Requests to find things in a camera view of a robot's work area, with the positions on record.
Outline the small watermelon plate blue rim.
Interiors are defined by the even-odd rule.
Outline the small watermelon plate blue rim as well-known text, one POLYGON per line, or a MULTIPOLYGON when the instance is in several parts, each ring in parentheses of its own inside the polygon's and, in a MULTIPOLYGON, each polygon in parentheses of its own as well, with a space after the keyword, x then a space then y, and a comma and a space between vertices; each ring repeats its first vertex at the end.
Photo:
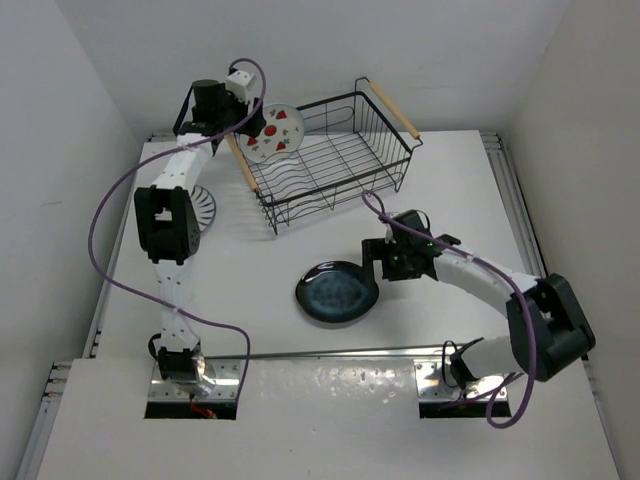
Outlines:
POLYGON ((252 164, 272 164, 290 157, 305 136, 304 118, 290 105, 271 104, 263 109, 265 127, 255 136, 238 135, 236 142, 252 164))

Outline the dark blue glazed plate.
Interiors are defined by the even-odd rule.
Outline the dark blue glazed plate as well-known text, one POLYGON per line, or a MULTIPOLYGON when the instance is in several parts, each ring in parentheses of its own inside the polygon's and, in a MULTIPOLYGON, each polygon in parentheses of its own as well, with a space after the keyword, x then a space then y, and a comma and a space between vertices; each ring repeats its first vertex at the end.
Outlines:
POLYGON ((366 315, 379 299, 379 287, 372 269, 337 260, 308 270, 297 282, 294 295, 306 315, 338 325, 366 315))

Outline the white plate blue stripes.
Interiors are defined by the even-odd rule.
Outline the white plate blue stripes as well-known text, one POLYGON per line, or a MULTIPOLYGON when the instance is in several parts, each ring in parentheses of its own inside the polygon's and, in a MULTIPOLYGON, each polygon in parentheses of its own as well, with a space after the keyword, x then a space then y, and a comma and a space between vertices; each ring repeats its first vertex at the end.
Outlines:
POLYGON ((197 225, 201 233, 211 227, 215 221, 217 204, 211 192, 200 185, 195 185, 191 192, 191 202, 197 225))

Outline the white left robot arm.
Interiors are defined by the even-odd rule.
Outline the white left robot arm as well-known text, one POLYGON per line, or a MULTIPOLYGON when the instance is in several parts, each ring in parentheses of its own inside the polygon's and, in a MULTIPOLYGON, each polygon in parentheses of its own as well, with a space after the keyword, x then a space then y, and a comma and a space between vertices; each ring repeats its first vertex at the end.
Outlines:
POLYGON ((214 212, 199 214, 198 195, 216 208, 213 196, 196 185, 219 142, 237 123, 242 133, 257 135, 265 126, 260 113, 252 114, 259 100, 253 94, 255 76, 237 70, 225 81, 192 83, 173 127, 176 146, 162 173, 149 187, 134 193, 134 207, 141 248, 153 264, 160 299, 169 305, 162 315, 159 346, 153 351, 165 380, 197 385, 203 382, 205 362, 201 340, 181 312, 187 302, 186 278, 197 253, 201 235, 212 223, 214 212))

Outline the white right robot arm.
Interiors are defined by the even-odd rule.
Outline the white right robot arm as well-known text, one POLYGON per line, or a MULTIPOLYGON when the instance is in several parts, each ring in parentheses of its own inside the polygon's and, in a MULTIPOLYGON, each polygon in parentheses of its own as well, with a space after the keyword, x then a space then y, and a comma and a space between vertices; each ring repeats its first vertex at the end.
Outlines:
POLYGON ((452 285, 507 321, 507 335, 473 340, 451 355, 449 372, 459 387, 498 374, 526 373, 546 382, 595 347, 595 334, 563 276, 536 277, 476 256, 455 237, 432 236, 415 210, 378 218, 387 234, 363 241, 365 267, 380 261, 388 281, 427 276, 452 285))

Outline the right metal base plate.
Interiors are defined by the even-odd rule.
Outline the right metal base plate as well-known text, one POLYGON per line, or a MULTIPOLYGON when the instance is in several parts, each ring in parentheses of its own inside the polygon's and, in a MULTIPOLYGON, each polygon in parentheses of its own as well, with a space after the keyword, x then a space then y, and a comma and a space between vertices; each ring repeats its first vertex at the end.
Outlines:
POLYGON ((498 388, 505 377, 492 375, 469 383, 464 390, 458 387, 450 375, 442 377, 442 362, 437 359, 414 360, 414 372, 418 399, 423 403, 447 403, 462 400, 487 400, 491 391, 498 388))

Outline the metal base plate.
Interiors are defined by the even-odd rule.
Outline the metal base plate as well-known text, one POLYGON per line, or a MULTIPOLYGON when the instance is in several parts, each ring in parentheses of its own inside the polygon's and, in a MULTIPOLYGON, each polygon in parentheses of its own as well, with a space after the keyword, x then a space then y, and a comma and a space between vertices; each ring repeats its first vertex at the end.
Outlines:
POLYGON ((498 388, 505 377, 492 375, 469 383, 464 390, 458 387, 450 375, 442 377, 442 362, 437 359, 414 360, 414 372, 418 399, 423 403, 447 403, 462 400, 487 400, 491 391, 498 388))
POLYGON ((198 402, 234 402, 241 380, 242 363, 236 360, 205 359, 202 379, 198 382, 164 380, 154 366, 148 390, 150 402, 187 402, 191 395, 198 402))

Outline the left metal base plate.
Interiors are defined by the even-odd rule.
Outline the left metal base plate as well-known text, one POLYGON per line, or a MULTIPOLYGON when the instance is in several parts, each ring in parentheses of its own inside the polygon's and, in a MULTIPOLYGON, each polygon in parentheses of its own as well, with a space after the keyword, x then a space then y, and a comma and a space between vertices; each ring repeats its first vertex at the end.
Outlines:
POLYGON ((148 390, 150 402, 187 402, 191 395, 198 402, 234 402, 241 380, 242 363, 236 360, 205 359, 202 379, 198 382, 164 380, 154 366, 148 390))

